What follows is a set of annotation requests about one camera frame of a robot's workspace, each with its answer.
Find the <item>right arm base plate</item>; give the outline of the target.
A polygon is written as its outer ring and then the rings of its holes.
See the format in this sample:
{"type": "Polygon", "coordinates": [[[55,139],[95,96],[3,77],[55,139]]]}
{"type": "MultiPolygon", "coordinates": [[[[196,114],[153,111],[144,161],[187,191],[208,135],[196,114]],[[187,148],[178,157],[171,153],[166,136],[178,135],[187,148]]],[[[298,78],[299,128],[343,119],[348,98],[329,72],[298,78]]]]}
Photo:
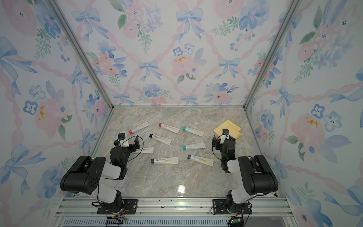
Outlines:
{"type": "Polygon", "coordinates": [[[212,200],[212,213],[215,215],[231,214],[231,215],[248,215],[252,214],[250,203],[235,204],[226,199],[212,200]]]}

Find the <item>toothpaste tube near left arm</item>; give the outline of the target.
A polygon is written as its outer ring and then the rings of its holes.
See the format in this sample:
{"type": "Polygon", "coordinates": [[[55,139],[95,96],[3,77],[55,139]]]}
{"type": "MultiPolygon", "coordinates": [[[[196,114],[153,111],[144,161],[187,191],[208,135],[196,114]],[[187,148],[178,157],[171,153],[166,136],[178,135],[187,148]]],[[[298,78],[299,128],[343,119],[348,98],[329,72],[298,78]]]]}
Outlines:
{"type": "Polygon", "coordinates": [[[143,149],[137,149],[135,152],[135,154],[153,154],[154,153],[154,148],[151,147],[151,148],[143,148],[143,149]]]}

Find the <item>yellow cleaning cloth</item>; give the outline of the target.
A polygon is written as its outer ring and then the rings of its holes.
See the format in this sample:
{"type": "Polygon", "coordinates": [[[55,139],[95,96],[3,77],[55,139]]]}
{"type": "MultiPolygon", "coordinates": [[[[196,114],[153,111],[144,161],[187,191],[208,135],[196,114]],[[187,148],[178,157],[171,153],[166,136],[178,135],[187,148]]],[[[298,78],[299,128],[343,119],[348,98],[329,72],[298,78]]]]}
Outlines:
{"type": "Polygon", "coordinates": [[[237,126],[230,120],[227,120],[224,123],[222,123],[221,125],[219,125],[217,128],[215,128],[213,130],[213,132],[218,137],[223,134],[223,129],[227,129],[229,131],[229,135],[235,139],[238,139],[242,135],[240,133],[241,127],[237,126]]]}

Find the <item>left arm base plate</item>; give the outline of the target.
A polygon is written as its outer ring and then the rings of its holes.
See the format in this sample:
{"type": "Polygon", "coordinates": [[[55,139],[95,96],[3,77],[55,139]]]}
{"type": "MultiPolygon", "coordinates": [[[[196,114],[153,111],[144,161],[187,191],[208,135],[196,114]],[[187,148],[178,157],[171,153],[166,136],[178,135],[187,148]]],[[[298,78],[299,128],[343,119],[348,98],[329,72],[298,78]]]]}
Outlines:
{"type": "Polygon", "coordinates": [[[98,205],[97,214],[99,215],[121,215],[136,214],[138,199],[122,199],[114,203],[103,203],[98,205]]]}

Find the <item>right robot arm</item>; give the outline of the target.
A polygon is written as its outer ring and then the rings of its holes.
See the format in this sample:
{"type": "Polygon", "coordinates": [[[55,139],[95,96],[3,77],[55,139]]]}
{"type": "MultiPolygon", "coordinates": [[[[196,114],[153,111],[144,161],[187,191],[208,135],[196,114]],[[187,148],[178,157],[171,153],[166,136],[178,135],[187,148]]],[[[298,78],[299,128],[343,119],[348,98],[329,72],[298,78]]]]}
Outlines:
{"type": "Polygon", "coordinates": [[[251,199],[278,190],[278,180],[263,155],[236,157],[235,138],[227,134],[213,137],[212,151],[215,150],[220,152],[222,170],[238,173],[242,179],[239,187],[227,193],[224,207],[229,213],[251,213],[251,199]]]}

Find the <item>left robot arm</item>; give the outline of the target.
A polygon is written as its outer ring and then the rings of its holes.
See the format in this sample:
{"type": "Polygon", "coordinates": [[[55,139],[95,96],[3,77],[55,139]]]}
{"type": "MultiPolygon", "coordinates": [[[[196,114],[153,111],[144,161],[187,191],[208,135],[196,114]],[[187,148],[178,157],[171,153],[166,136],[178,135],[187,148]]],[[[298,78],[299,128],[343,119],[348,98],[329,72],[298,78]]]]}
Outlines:
{"type": "Polygon", "coordinates": [[[129,139],[124,133],[118,134],[118,139],[110,151],[110,162],[107,162],[105,157],[79,157],[61,179],[61,190],[73,194],[83,193],[93,198],[92,206],[98,208],[99,215],[135,214],[137,199],[124,199],[119,190],[100,182],[102,178],[125,178],[127,164],[131,161],[130,155],[137,151],[142,152],[144,148],[140,145],[140,141],[143,141],[141,137],[136,135],[132,138],[134,142],[129,144],[129,139]]]}

